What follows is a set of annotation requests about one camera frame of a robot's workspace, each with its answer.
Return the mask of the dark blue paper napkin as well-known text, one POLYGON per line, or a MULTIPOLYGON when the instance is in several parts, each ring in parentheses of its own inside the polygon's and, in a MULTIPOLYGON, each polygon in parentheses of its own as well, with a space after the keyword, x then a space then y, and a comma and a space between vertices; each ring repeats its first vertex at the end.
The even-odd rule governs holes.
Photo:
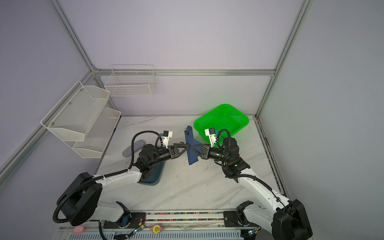
POLYGON ((191 166, 194 163, 197 163, 198 154, 194 152, 193 146, 199 145, 200 143, 194 139, 193 128, 191 126, 187 126, 185 130, 185 140, 186 144, 190 145, 190 148, 187 150, 188 163, 191 166))

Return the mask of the green perforated plastic basket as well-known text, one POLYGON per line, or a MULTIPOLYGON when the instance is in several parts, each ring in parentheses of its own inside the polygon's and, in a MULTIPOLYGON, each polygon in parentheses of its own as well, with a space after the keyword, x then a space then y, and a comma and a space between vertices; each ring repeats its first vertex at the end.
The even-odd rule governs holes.
POLYGON ((227 129, 233 137, 249 124, 249 117, 229 104, 222 104, 194 122, 194 128, 199 135, 210 143, 205 130, 215 128, 216 131, 227 129))

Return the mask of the teal plastic utensil tray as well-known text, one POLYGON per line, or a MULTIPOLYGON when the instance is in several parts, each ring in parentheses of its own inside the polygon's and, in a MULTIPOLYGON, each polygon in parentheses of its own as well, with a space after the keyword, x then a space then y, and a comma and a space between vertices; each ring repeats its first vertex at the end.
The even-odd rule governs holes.
POLYGON ((148 178, 144 179, 142 174, 142 177, 139 181, 139 184, 147 185, 147 186, 154 186, 157 185, 161 179, 163 170, 164 170, 165 162, 157 164, 153 166, 152 172, 148 175, 148 178))

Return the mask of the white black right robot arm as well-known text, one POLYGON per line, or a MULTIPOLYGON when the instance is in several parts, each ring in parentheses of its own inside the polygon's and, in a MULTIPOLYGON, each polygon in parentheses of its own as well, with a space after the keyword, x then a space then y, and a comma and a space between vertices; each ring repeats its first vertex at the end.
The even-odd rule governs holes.
POLYGON ((248 201, 240 207, 238 219, 245 225, 256 224, 270 232, 275 240, 308 240, 312 227, 304 205, 290 200, 261 180, 240 156, 234 138, 225 138, 220 147, 200 144, 189 147, 204 160, 218 162, 228 179, 235 180, 252 193, 264 207, 253 207, 248 201))

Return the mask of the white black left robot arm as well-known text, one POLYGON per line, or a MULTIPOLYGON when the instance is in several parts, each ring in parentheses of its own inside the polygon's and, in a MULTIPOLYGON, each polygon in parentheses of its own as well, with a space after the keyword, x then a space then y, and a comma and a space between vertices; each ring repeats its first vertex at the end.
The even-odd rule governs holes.
POLYGON ((136 184, 147 179, 154 172, 154 166, 180 157, 189 148, 189 144, 173 144, 158 150, 154 145, 147 144, 133 163, 137 168, 135 171, 123 169, 105 175, 78 175, 58 199, 53 213, 54 223, 70 223, 76 227, 87 221, 106 221, 120 228, 127 227, 132 218, 130 210, 119 201, 101 201, 102 194, 120 185, 136 184))

